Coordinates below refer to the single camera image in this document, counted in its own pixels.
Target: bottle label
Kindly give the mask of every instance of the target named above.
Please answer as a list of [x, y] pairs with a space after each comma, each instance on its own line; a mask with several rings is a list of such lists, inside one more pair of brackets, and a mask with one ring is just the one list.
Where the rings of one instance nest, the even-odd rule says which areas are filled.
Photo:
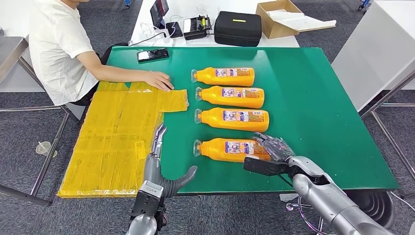
[[264, 121], [262, 111], [223, 111], [223, 121]]
[[222, 97], [259, 98], [259, 89], [222, 88]]
[[265, 155], [267, 152], [265, 149], [256, 142], [245, 141], [226, 141], [225, 142], [226, 153], [245, 153], [252, 155]]
[[236, 77], [251, 75], [249, 68], [215, 69], [215, 72], [217, 77]]

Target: white t-shirt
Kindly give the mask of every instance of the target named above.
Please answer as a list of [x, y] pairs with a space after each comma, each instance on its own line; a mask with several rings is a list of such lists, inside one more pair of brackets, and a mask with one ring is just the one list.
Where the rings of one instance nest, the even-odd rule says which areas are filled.
[[60, 0], [34, 0], [29, 50], [33, 68], [55, 105], [80, 100], [97, 84], [76, 58], [93, 51], [79, 11]]

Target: gray carpet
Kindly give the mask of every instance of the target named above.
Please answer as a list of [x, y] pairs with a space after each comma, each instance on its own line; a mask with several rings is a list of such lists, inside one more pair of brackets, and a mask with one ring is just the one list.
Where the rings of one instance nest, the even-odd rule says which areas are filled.
[[[358, 12], [358, 0], [295, 0], [307, 15], [320, 20], [337, 20], [337, 27], [297, 36], [302, 47], [322, 47], [331, 62], [352, 33], [363, 13]], [[140, 2], [132, 1], [131, 9], [120, 0], [92, 0], [79, 7], [82, 23], [93, 48], [102, 54], [106, 48], [129, 40]], [[413, 91], [403, 91], [393, 101], [415, 101]], [[46, 94], [0, 93], [0, 108], [50, 105]], [[415, 165], [414, 108], [381, 108], [379, 116], [390, 129], [402, 151]], [[43, 157], [35, 154], [37, 141], [51, 140], [63, 117], [61, 111], [0, 114], [0, 182], [29, 192]], [[364, 119], [370, 134], [389, 164], [402, 193], [414, 192], [415, 182], [394, 152], [372, 117]], [[127, 231], [133, 199], [95, 198], [60, 199], [54, 194], [65, 174], [80, 125], [69, 121], [58, 147], [58, 156], [52, 160], [40, 195], [54, 197], [49, 208], [0, 195], [0, 235], [122, 235]], [[403, 203], [394, 199], [396, 220], [392, 231], [407, 235], [415, 218]], [[183, 196], [166, 201], [169, 225], [162, 235], [310, 235], [296, 211], [287, 212], [285, 203], [276, 194], [238, 196]], [[307, 217], [317, 223], [317, 215], [307, 211]]]

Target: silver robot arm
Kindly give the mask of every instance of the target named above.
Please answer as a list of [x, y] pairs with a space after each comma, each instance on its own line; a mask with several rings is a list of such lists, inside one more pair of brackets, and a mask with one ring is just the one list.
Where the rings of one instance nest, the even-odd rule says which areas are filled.
[[246, 158], [246, 170], [269, 176], [287, 173], [296, 193], [341, 235], [393, 235], [361, 211], [312, 160], [294, 156], [283, 140], [256, 134], [254, 140], [264, 146], [272, 161]]
[[177, 180], [169, 180], [161, 174], [161, 145], [167, 127], [161, 124], [155, 133], [151, 153], [147, 155], [144, 166], [144, 183], [138, 190], [130, 213], [130, 227], [126, 235], [155, 235], [167, 225], [164, 219], [164, 199], [174, 196], [195, 176], [197, 166]]

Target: orange bottle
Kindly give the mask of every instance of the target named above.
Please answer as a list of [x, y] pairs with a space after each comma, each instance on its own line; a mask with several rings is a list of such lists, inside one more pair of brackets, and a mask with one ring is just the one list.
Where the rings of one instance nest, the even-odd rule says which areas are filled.
[[194, 156], [204, 155], [213, 160], [243, 163], [247, 155], [262, 160], [270, 160], [271, 157], [265, 149], [253, 140], [234, 140], [216, 138], [210, 141], [200, 142], [195, 140], [193, 145]]
[[260, 88], [219, 87], [196, 88], [196, 100], [259, 109], [264, 104], [264, 90]]
[[230, 85], [250, 87], [254, 83], [255, 72], [253, 68], [227, 68], [192, 70], [192, 82], [204, 82], [210, 85]]
[[265, 132], [270, 124], [267, 111], [251, 109], [213, 108], [208, 111], [195, 110], [195, 123], [206, 123], [211, 127]]

